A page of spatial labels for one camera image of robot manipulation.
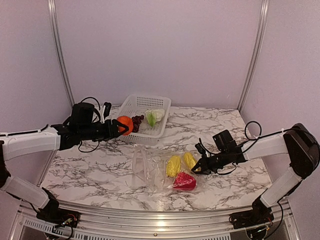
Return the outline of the fake orange tomato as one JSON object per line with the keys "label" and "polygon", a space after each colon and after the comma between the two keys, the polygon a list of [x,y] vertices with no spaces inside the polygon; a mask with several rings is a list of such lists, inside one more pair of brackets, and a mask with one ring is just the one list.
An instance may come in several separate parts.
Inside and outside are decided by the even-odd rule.
{"label": "fake orange tomato", "polygon": [[123,134],[123,136],[127,136],[132,133],[134,124],[133,124],[133,120],[130,117],[123,115],[123,116],[119,116],[116,120],[128,127],[128,131],[126,131]]}

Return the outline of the fake purple grapes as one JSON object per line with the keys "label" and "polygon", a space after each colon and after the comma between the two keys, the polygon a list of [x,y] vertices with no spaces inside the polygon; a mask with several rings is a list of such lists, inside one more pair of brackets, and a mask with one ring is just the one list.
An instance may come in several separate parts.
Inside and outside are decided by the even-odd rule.
{"label": "fake purple grapes", "polygon": [[143,122],[144,118],[145,118],[144,115],[136,115],[131,118],[133,123],[133,129],[132,129],[133,133],[137,133],[139,131],[140,125]]}

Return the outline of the fake white cauliflower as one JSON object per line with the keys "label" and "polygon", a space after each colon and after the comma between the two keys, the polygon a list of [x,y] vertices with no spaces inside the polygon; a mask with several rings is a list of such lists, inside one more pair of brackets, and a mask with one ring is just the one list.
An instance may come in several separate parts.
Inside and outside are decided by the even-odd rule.
{"label": "fake white cauliflower", "polygon": [[156,123],[160,122],[165,116],[165,110],[162,108],[148,109],[145,111],[144,116],[151,127],[154,127]]}

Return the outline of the clear zip top bag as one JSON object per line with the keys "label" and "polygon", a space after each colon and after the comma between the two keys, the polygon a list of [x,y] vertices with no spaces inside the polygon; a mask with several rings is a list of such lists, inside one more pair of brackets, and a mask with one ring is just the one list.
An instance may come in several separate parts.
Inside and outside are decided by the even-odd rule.
{"label": "clear zip top bag", "polygon": [[[184,153],[167,150],[150,149],[137,146],[132,159],[132,172],[143,184],[154,193],[179,191],[198,193],[204,188],[204,180],[194,174],[184,162]],[[166,175],[166,166],[170,157],[178,155],[181,158],[180,173],[185,172],[196,179],[196,187],[193,190],[174,189],[173,183],[176,177]]]}

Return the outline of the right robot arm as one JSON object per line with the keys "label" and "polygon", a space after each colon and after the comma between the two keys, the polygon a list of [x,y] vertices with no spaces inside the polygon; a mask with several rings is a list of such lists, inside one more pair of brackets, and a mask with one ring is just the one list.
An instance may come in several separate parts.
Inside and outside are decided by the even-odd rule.
{"label": "right robot arm", "polygon": [[193,173],[216,174],[229,164],[238,165],[281,154],[289,156],[290,163],[286,172],[252,203],[252,209],[247,214],[252,224],[260,223],[267,216],[267,210],[290,195],[320,164],[320,145],[301,123],[289,129],[249,138],[241,144],[236,143],[228,130],[212,138],[219,152],[210,152],[202,142],[197,143],[195,147],[201,158],[191,169]]}

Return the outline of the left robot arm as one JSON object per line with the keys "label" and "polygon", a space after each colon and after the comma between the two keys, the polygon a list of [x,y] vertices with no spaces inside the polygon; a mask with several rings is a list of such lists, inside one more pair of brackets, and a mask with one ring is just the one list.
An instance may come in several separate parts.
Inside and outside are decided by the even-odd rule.
{"label": "left robot arm", "polygon": [[61,124],[44,128],[0,135],[0,189],[37,207],[53,223],[63,219],[59,202],[48,191],[19,177],[12,176],[6,162],[17,157],[47,151],[63,151],[84,141],[101,142],[130,133],[127,123],[107,119],[111,110],[109,102],[101,111],[88,102],[76,103],[71,115]]}

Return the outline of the fake red pepper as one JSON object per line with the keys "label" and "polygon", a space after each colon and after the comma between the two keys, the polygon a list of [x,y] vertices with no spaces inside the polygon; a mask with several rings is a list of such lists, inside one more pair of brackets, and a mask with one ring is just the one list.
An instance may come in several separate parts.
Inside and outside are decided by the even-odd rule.
{"label": "fake red pepper", "polygon": [[173,182],[173,188],[179,190],[191,191],[196,187],[196,185],[196,179],[186,172],[180,172]]}

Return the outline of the white plastic basket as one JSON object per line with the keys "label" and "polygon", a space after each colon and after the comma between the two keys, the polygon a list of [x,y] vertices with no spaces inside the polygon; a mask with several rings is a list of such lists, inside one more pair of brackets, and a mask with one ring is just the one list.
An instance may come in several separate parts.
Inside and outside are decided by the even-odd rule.
{"label": "white plastic basket", "polygon": [[[155,146],[165,131],[171,103],[170,98],[163,96],[129,95],[122,103],[117,115],[130,118],[143,116],[143,119],[137,132],[121,135],[119,139],[129,143]],[[151,126],[148,123],[148,115],[155,110],[161,110],[163,116],[160,121]]]}

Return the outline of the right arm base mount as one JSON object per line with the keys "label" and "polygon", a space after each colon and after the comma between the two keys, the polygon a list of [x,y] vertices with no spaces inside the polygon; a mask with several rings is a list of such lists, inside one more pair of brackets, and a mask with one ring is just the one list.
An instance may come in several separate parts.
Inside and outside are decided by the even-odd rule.
{"label": "right arm base mount", "polygon": [[252,227],[272,222],[274,219],[272,208],[265,206],[259,197],[252,203],[251,210],[235,212],[229,216],[229,222],[234,229]]}

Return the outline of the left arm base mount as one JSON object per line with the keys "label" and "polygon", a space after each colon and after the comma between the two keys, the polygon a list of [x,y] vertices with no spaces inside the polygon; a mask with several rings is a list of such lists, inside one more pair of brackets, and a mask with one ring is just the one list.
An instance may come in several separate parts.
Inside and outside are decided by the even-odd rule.
{"label": "left arm base mount", "polygon": [[55,196],[45,189],[42,188],[44,192],[48,195],[48,203],[44,208],[40,208],[36,214],[36,217],[40,220],[54,223],[59,227],[66,225],[66,221],[71,219],[69,223],[73,228],[76,228],[80,218],[80,213],[78,211],[60,208],[60,204]]}

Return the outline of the aluminium front rail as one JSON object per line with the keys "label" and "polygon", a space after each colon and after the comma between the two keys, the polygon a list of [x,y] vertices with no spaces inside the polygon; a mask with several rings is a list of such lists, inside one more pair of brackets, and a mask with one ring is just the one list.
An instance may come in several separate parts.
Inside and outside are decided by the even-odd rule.
{"label": "aluminium front rail", "polygon": [[250,207],[195,211],[148,211],[104,208],[61,201],[66,210],[79,212],[74,228],[54,228],[37,219],[31,206],[21,203],[11,228],[10,240],[250,240],[254,233],[266,233],[268,240],[299,240],[291,208],[287,201],[272,207],[274,220],[235,229],[231,214]]}

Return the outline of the left aluminium frame post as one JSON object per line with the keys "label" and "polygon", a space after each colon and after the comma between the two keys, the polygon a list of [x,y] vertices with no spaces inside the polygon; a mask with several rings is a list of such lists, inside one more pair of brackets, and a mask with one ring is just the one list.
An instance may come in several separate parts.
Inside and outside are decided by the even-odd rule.
{"label": "left aluminium frame post", "polygon": [[63,118],[60,117],[59,120],[53,120],[52,122],[54,125],[56,125],[62,123],[70,116],[72,107],[75,103],[75,97],[72,91],[72,86],[67,70],[66,59],[63,51],[63,43],[59,28],[57,3],[55,0],[46,0],[46,3],[48,9],[50,32],[53,39],[54,54],[56,56],[58,69],[60,72],[61,83],[63,86],[63,91],[60,91],[60,93],[63,97],[66,97],[67,100],[67,105],[63,105],[65,109],[67,109],[67,112],[62,114]]}

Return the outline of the aluminium frame post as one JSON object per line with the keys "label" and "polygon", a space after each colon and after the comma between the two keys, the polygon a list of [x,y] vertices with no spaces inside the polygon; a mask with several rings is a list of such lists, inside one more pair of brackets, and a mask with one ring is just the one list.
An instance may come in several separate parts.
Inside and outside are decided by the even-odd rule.
{"label": "aluminium frame post", "polygon": [[262,50],[263,41],[266,32],[267,20],[268,20],[268,12],[269,12],[270,1],[269,0],[262,0],[261,1],[261,8],[260,14],[258,19],[256,37],[253,45],[253,51],[251,55],[251,59],[249,62],[248,70],[246,73],[244,85],[240,94],[240,98],[237,105],[237,110],[241,112],[244,109],[251,84],[254,79],[254,74],[256,70],[256,66],[258,63],[258,59],[260,56],[260,52]]}
{"label": "aluminium frame post", "polygon": [[65,109],[67,109],[67,112],[62,114],[63,118],[60,117],[59,120],[53,120],[52,122],[54,125],[56,125],[62,123],[70,116],[72,107],[75,103],[75,97],[72,91],[72,86],[67,70],[66,59],[63,51],[63,43],[59,28],[57,3],[55,0],[46,0],[46,3],[48,9],[50,32],[53,39],[54,54],[56,56],[58,69],[60,72],[61,83],[63,86],[63,91],[60,91],[60,93],[63,97],[66,97],[67,100],[67,105],[63,105]]}

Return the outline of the right aluminium frame post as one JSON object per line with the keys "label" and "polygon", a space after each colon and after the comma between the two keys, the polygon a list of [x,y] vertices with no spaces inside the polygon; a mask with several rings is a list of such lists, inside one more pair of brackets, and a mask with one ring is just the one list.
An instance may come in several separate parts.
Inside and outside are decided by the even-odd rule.
{"label": "right aluminium frame post", "polygon": [[251,59],[249,62],[248,70],[246,73],[244,85],[240,94],[240,98],[237,105],[237,110],[241,112],[244,109],[251,84],[254,79],[254,74],[256,70],[256,66],[258,63],[258,59],[260,56],[260,52],[262,50],[263,41],[266,32],[267,20],[268,20],[268,12],[269,12],[270,1],[269,0],[262,0],[261,1],[261,8],[260,14],[258,19],[256,37],[253,45],[253,51],[251,55]]}

